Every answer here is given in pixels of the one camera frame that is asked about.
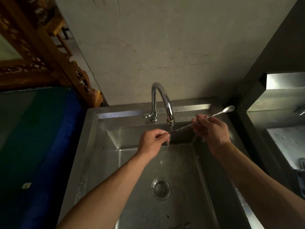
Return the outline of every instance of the person's left arm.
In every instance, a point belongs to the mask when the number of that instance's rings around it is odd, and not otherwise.
[[[56,229],[112,229],[137,183],[143,169],[154,158],[168,132],[146,131],[135,155],[101,184],[86,194],[57,225]]]

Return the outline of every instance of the stainless steel sink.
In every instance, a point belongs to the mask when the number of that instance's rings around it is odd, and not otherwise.
[[[212,115],[223,109],[215,98],[172,101],[172,106],[173,130],[188,124],[196,114]],[[143,118],[149,110],[150,104],[88,110],[59,221],[135,154],[145,130],[170,130],[163,103],[157,104],[157,123]],[[227,116],[220,119],[228,123],[233,143],[245,151]],[[207,145],[187,128],[172,134],[170,146],[162,146],[144,169],[115,228],[219,228],[230,224],[249,226],[234,186]]]

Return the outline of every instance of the person's right arm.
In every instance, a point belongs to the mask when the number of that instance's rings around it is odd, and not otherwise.
[[[208,143],[265,229],[305,228],[305,201],[269,177],[231,142],[226,123],[199,114],[194,132]]]

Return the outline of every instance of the forearm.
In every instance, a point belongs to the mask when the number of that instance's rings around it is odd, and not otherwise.
[[[86,194],[63,218],[57,229],[112,229],[147,161],[135,155]]]
[[[265,229],[304,228],[305,201],[269,177],[232,143],[214,153]]]

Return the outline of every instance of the wooden stool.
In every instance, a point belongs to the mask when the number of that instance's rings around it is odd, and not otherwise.
[[[54,18],[52,18],[52,20],[45,25],[44,28],[51,37],[56,36],[58,38],[61,44],[57,45],[57,48],[64,48],[68,57],[70,58],[72,56],[72,52],[60,35],[60,30],[63,28],[64,24],[65,20],[63,19],[62,15],[59,12],[56,12]]]

